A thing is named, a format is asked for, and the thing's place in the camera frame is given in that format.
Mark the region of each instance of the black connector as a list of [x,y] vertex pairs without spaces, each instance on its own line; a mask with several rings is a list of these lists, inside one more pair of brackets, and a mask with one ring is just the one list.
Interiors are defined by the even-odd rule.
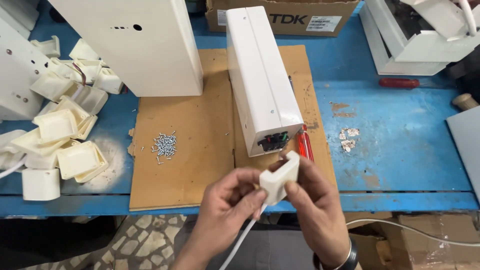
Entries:
[[265,136],[265,139],[257,143],[258,146],[261,146],[264,149],[264,152],[282,149],[288,142],[287,131],[282,133],[275,133],[273,135]]

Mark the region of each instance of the gray pants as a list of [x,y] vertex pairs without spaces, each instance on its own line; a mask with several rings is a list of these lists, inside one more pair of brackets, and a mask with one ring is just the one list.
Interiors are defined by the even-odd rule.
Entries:
[[[196,215],[188,216],[175,236],[175,256],[192,233],[196,218]],[[213,257],[207,270],[218,270],[236,242]],[[257,223],[243,240],[227,270],[314,270],[312,258],[313,252],[298,228]]]

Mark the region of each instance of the screw pile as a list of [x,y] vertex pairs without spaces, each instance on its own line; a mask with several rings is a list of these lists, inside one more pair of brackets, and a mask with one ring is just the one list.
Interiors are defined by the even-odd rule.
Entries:
[[163,133],[160,133],[157,138],[154,138],[153,140],[155,141],[155,145],[152,146],[152,153],[157,152],[157,157],[156,160],[158,161],[158,164],[163,164],[163,162],[160,162],[158,160],[159,157],[164,156],[168,160],[171,160],[171,156],[175,155],[175,152],[177,152],[175,144],[177,143],[177,137],[173,135],[175,133],[172,132],[172,135],[166,135]]

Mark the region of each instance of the hand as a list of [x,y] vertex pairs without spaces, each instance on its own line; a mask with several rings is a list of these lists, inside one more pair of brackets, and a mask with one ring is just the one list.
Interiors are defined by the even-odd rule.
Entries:
[[233,243],[250,216],[260,218],[267,197],[263,189],[254,186],[259,183],[260,173],[256,169],[235,169],[207,186],[197,223],[173,269],[204,269],[213,256]]
[[[270,171],[285,162],[280,160],[272,164]],[[312,161],[300,157],[298,183],[287,182],[285,191],[297,209],[303,237],[323,268],[335,269],[342,265],[350,252],[350,239],[335,186]]]

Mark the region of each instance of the barcode label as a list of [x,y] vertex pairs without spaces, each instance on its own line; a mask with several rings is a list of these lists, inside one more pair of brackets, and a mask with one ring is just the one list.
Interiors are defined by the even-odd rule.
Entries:
[[312,16],[307,31],[333,32],[342,16]]
[[217,10],[216,17],[218,19],[218,25],[227,26],[227,11]]

